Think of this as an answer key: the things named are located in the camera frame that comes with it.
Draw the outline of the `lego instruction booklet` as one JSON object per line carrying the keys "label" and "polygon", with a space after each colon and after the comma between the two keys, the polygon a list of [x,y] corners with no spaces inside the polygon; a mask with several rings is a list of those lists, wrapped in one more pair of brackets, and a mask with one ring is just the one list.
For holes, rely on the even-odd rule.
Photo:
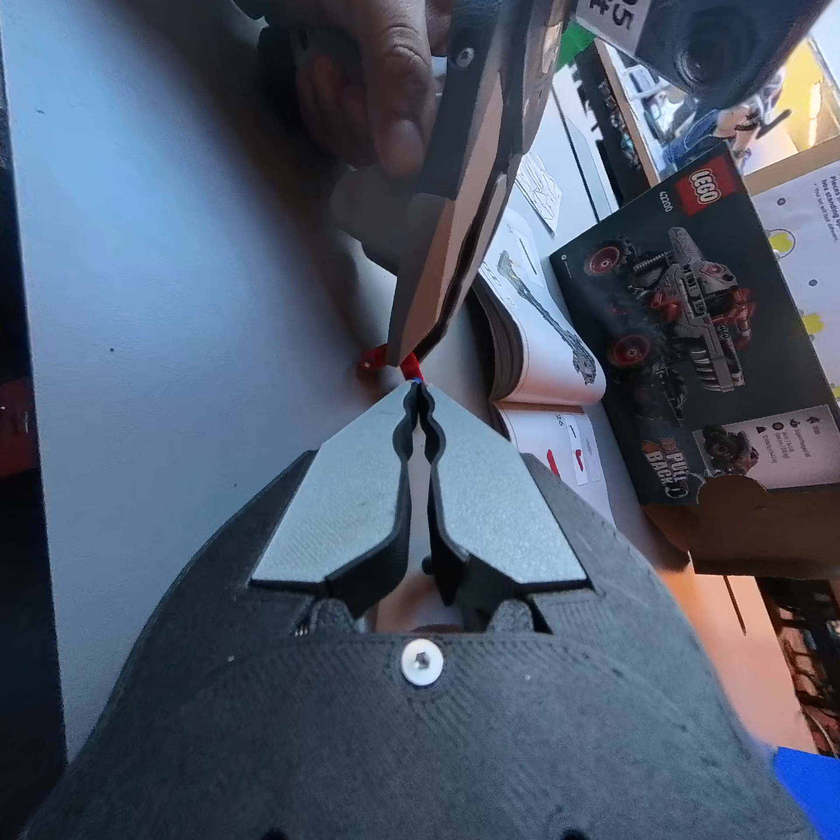
{"label": "lego instruction booklet", "polygon": [[531,228],[515,211],[503,214],[472,291],[490,335],[494,427],[614,524],[585,411],[603,398],[605,374],[550,294]]}

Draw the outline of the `white printed poster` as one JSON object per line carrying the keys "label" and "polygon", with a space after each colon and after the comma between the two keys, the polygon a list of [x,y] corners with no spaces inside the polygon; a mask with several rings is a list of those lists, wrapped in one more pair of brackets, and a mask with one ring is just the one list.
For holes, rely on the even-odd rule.
{"label": "white printed poster", "polygon": [[839,398],[839,139],[744,180],[826,379]]}

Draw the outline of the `black grey lego model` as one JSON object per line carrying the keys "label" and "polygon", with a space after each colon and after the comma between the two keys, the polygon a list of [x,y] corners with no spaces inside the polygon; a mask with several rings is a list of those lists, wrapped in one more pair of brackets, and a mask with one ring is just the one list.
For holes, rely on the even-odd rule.
{"label": "black grey lego model", "polygon": [[646,187],[648,180],[602,60],[594,49],[586,50],[576,60],[572,76],[607,177],[614,191],[627,200],[630,192]]}

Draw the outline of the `blue object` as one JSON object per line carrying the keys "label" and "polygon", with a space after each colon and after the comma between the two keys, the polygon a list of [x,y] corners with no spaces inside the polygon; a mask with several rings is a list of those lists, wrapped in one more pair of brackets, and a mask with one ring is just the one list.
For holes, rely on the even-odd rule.
{"label": "blue object", "polygon": [[772,759],[776,778],[823,839],[839,838],[839,759],[779,747]]}

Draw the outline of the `person's left hand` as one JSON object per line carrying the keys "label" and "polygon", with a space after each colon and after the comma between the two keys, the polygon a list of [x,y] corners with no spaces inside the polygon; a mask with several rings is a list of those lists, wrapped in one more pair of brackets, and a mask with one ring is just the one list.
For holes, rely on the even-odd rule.
{"label": "person's left hand", "polygon": [[339,30],[358,47],[360,80],[320,50],[295,71],[302,128],[321,152],[392,178],[420,171],[434,124],[433,57],[444,56],[452,1],[266,2],[266,20]]}

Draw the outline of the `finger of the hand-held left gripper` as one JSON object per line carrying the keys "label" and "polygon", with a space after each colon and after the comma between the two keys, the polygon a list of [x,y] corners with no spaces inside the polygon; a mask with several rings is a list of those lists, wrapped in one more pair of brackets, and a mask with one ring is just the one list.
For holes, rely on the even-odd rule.
{"label": "finger of the hand-held left gripper", "polygon": [[[504,167],[508,176],[502,216],[522,156],[532,147],[549,99],[568,2],[454,3],[443,92],[418,180],[434,165],[442,165],[443,175],[432,175],[433,184],[454,185],[455,163],[461,162],[465,153],[467,122],[479,96],[480,82],[491,70],[499,70],[504,111],[497,165]],[[445,331],[436,328],[418,346],[419,360],[424,360],[441,342],[456,313]]]}
{"label": "finger of the hand-held left gripper", "polygon": [[433,184],[435,164],[407,205],[406,242],[398,265],[387,363],[399,366],[436,328],[446,330],[475,278],[508,198],[497,165],[504,96],[499,70],[482,78],[467,122],[465,153],[454,185]]}

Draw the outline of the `red lego beam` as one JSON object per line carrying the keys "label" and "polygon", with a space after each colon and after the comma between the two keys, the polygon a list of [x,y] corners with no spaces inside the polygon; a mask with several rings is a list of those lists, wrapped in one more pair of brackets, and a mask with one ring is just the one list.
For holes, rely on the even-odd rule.
{"label": "red lego beam", "polygon": [[[386,343],[363,352],[357,365],[359,374],[372,374],[389,367],[387,352],[388,345]],[[414,376],[422,376],[424,378],[420,363],[414,352],[409,353],[396,367],[401,372],[404,380],[408,382]]]}

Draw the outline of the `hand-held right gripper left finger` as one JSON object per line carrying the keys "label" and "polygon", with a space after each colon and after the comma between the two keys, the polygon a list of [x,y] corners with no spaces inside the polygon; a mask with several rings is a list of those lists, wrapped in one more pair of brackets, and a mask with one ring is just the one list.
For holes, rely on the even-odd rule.
{"label": "hand-held right gripper left finger", "polygon": [[259,556],[252,585],[337,600],[361,618],[401,583],[419,391],[417,381],[401,384],[318,449]]}

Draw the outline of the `black lego set box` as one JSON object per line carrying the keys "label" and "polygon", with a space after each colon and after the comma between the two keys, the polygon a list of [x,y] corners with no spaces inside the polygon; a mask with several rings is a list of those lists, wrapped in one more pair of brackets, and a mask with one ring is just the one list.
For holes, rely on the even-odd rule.
{"label": "black lego set box", "polygon": [[837,580],[837,401],[728,147],[550,261],[653,524],[698,572]]}

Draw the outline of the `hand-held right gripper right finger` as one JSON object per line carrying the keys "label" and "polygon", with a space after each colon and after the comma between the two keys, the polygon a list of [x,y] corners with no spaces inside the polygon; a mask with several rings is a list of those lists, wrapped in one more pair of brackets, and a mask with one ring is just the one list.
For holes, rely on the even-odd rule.
{"label": "hand-held right gripper right finger", "polygon": [[587,590],[587,574],[516,447],[432,385],[418,386],[430,466],[429,572],[465,627],[506,601]]}

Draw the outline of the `white paper sheet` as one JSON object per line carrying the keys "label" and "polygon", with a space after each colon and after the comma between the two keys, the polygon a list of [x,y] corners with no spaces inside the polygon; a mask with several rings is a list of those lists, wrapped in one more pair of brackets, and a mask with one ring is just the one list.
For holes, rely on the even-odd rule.
{"label": "white paper sheet", "polygon": [[562,192],[539,156],[525,153],[516,174],[516,185],[552,236],[560,220]]}

